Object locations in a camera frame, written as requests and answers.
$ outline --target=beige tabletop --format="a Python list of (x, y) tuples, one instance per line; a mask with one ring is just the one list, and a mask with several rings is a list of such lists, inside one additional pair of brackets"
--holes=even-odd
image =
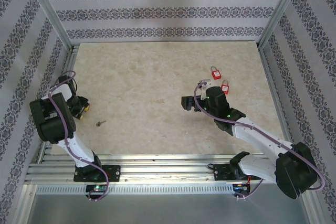
[(259, 153), (205, 114), (182, 108), (181, 96), (212, 79), (211, 66), (223, 76), (217, 85), (229, 81), (230, 106), (283, 138), (252, 41), (81, 44), (74, 68), (77, 95), (91, 106), (76, 120), (78, 136), (96, 154)]

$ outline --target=padlock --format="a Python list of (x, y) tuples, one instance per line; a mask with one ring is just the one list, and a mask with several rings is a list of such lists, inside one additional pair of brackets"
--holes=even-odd
[(212, 72), (212, 77), (215, 80), (218, 80), (222, 77), (221, 73), (217, 70), (217, 68), (215, 66), (211, 67), (211, 72)]
[(222, 91), (225, 93), (225, 94), (229, 94), (229, 82), (227, 80), (224, 80), (222, 82)]

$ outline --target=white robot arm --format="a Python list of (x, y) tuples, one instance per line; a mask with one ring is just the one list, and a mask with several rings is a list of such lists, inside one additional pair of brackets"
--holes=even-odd
[[(59, 82), (69, 78), (62, 76)], [(56, 109), (48, 96), (30, 103), (30, 110), (36, 125), (37, 132), (42, 141), (49, 141), (63, 148), (76, 163), (76, 174), (80, 178), (91, 181), (104, 181), (103, 173), (90, 164), (102, 167), (97, 155), (88, 149), (76, 135), (76, 124), (74, 118), (81, 119), (84, 111), (89, 108), (88, 99), (76, 95), (73, 81), (60, 85), (52, 93), (51, 97), (60, 109), (67, 125), (69, 148), (64, 139), (64, 125), (56, 113)]]
[(182, 97), (182, 107), (185, 110), (194, 107), (194, 111), (203, 111), (214, 118), (222, 131), (244, 140), (268, 158), (241, 152), (231, 160), (229, 169), (223, 166), (222, 174), (218, 171), (220, 167), (214, 165), (215, 179), (225, 179), (226, 176), (241, 179), (246, 175), (253, 175), (277, 184), (290, 198), (298, 198), (317, 181), (317, 170), (303, 161), (307, 160), (316, 168), (305, 144), (292, 144), (281, 140), (255, 125), (244, 113), (230, 108), (225, 93), (210, 80), (200, 81), (197, 87), (201, 89), (201, 95), (196, 95), (196, 89), (193, 96)]

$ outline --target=purple cable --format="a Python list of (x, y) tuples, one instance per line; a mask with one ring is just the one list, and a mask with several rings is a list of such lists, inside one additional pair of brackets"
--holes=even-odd
[[(69, 70), (69, 71), (66, 71), (66, 72), (62, 73), (60, 76), (63, 76), (63, 75), (65, 75), (66, 73), (73, 73), (73, 75), (72, 75), (69, 79), (67, 79), (67, 80), (65, 80), (65, 81), (63, 81), (63, 82), (61, 82), (61, 83), (59, 83), (59, 84), (57, 84), (57, 85), (56, 85), (56, 83), (55, 83), (55, 85), (54, 85), (53, 87), (50, 88), (50, 91), (49, 91), (49, 93), (48, 93), (48, 98), (49, 98), (49, 100), (51, 101), (51, 103), (53, 104), (53, 106), (55, 107), (55, 109), (56, 109), (56, 111), (57, 111), (57, 114), (58, 114), (59, 117), (61, 118), (61, 121), (62, 121), (62, 124), (63, 124), (63, 127), (64, 127), (64, 141), (65, 141), (65, 144), (66, 144), (66, 147), (67, 147), (69, 153), (70, 153), (74, 158), (76, 158), (76, 159), (78, 159), (78, 160), (80, 160), (80, 161), (82, 161), (82, 162), (84, 162), (84, 163), (86, 163), (86, 164), (88, 164), (88, 165), (93, 166), (94, 168), (100, 170), (100, 171), (105, 175), (105, 178), (106, 178), (106, 190), (105, 190), (105, 192), (104, 192), (99, 198), (94, 199), (94, 201), (97, 202), (98, 200), (101, 200), (103, 197), (105, 197), (106, 194), (107, 194), (108, 191), (109, 191), (109, 185), (110, 185), (109, 177), (108, 177), (107, 173), (106, 173), (102, 168), (100, 168), (98, 165), (95, 165), (95, 164), (93, 164), (93, 163), (91, 163), (91, 162), (89, 162), (89, 161), (87, 161), (87, 160), (85, 160), (85, 159), (82, 159), (82, 157), (79, 157), (79, 156), (77, 156), (75, 153), (72, 152), (72, 150), (71, 150), (71, 148), (70, 148), (70, 146), (69, 146), (69, 142), (68, 142), (68, 127), (67, 127), (67, 123), (66, 123), (66, 121), (65, 121), (65, 119), (64, 119), (64, 116), (62, 115), (62, 113), (61, 113), (59, 107), (57, 106), (57, 104), (55, 103), (55, 101), (54, 101), (54, 100), (52, 99), (52, 97), (51, 97), (51, 93), (52, 93), (55, 89), (57, 89), (59, 86), (63, 85), (64, 83), (67, 83), (67, 82), (71, 81), (71, 80), (75, 77), (75, 75), (76, 75), (76, 72), (74, 72), (74, 71), (72, 71), (72, 70)], [(92, 199), (90, 198), (90, 195), (91, 195), (92, 192), (93, 192), (93, 191), (91, 191), (91, 192), (89, 193), (89, 195), (88, 195), (89, 201), (92, 200)]]
[(238, 194), (238, 195), (240, 195), (240, 197), (241, 198), (243, 198), (244, 200), (245, 199), (247, 199), (248, 197), (250, 197), (252, 194), (254, 194), (255, 192), (256, 192), (256, 190), (259, 188), (259, 186), (261, 185), (261, 183), (264, 181), (264, 179), (262, 178), (260, 181), (259, 181), (259, 183), (258, 183), (258, 185), (252, 190), (252, 192), (250, 192), (248, 195), (243, 195), (243, 194), (241, 194), (241, 193), (238, 193), (238, 192), (234, 192), (235, 194)]
[[(276, 139), (274, 139), (273, 137), (270, 137), (269, 135), (267, 135), (265, 132), (261, 131), (260, 129), (258, 128), (255, 128), (253, 127), (252, 125), (249, 125), (249, 124), (246, 124), (246, 123), (240, 123), (240, 122), (236, 122), (236, 121), (231, 121), (231, 120), (227, 120), (227, 119), (222, 119), (222, 118), (217, 118), (211, 114), (209, 114), (208, 112), (206, 112), (199, 104), (199, 102), (197, 101), (197, 98), (196, 98), (196, 92), (197, 90), (202, 86), (202, 85), (206, 85), (206, 82), (202, 82), (200, 83), (199, 85), (197, 85), (197, 87), (195, 88), (195, 91), (194, 91), (194, 100), (195, 100), (195, 103), (197, 105), (197, 107), (203, 112), (205, 113), (206, 115), (210, 116), (211, 118), (217, 120), (217, 121), (220, 121), (220, 122), (225, 122), (225, 123), (231, 123), (231, 124), (237, 124), (237, 125), (241, 125), (241, 126), (244, 126), (244, 127), (247, 127), (251, 130), (255, 130), (256, 132), (258, 132), (259, 134), (261, 134), (262, 136), (266, 137), (267, 139), (271, 140), (273, 143), (281, 146), (282, 148), (284, 148), (286, 151), (290, 152), (291, 154), (293, 154), (295, 157), (301, 159), (302, 161), (304, 161), (307, 165), (309, 165), (320, 177), (320, 181), (321, 181), (321, 185), (319, 185), (318, 187), (316, 188), (308, 188), (308, 190), (321, 190), (325, 184), (326, 184), (326, 181), (325, 181), (325, 178), (324, 176), (322, 175), (322, 173), (311, 163), (309, 162), (306, 158), (302, 157), (301, 155), (299, 155), (298, 153), (296, 153), (295, 151), (293, 151), (292, 149), (288, 148), (287, 146), (284, 146), (282, 145), (279, 141), (277, 141)], [(256, 191), (256, 189), (260, 186), (262, 180), (260, 181), (260, 183), (257, 185), (257, 187), (247, 196), (245, 196), (245, 198), (247, 198), (248, 196), (250, 196), (252, 193), (254, 193)]]

